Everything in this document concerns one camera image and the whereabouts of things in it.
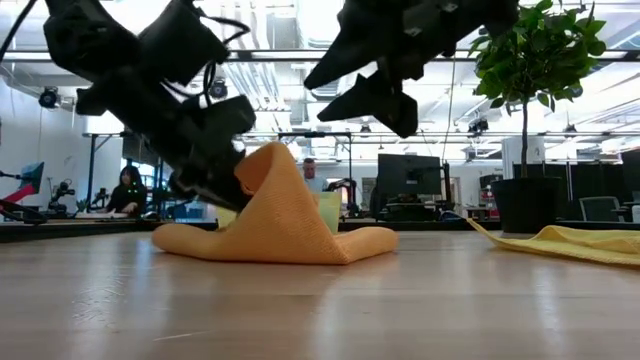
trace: office chair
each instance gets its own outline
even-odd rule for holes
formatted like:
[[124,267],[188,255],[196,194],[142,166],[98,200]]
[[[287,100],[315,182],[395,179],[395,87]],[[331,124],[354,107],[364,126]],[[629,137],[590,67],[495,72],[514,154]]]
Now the office chair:
[[584,221],[624,222],[624,217],[613,210],[620,209],[618,199],[613,196],[595,196],[580,199]]

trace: black plant pot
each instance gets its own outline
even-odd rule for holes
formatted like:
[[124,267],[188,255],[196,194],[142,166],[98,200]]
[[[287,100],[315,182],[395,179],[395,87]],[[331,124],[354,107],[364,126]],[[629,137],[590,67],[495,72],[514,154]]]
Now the black plant pot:
[[491,183],[502,230],[535,234],[556,221],[559,178],[524,178]]

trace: black hair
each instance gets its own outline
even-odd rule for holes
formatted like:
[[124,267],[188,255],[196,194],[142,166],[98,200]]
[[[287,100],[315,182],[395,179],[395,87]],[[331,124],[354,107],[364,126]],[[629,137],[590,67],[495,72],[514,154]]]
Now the black hair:
[[127,173],[129,175],[129,178],[131,178],[131,185],[132,186],[144,186],[142,184],[142,176],[140,176],[140,171],[138,170],[137,167],[133,166],[133,165],[128,165],[125,166],[122,171],[120,171],[120,186],[126,186],[123,182],[122,182],[122,175],[124,175],[125,173]]

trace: wooden table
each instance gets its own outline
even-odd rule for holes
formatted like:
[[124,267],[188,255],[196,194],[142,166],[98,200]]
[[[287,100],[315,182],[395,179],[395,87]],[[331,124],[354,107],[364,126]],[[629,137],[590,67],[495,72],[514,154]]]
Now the wooden table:
[[402,233],[351,266],[208,263],[145,233],[0,245],[13,359],[637,359],[640,272]]

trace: tree trunk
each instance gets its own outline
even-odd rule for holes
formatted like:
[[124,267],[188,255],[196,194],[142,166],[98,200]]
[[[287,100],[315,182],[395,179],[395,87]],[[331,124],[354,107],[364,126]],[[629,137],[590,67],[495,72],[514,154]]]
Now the tree trunk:
[[522,152],[520,154],[520,177],[527,177],[527,150],[529,149],[529,137],[527,136],[527,126],[529,125],[528,101],[522,102]]

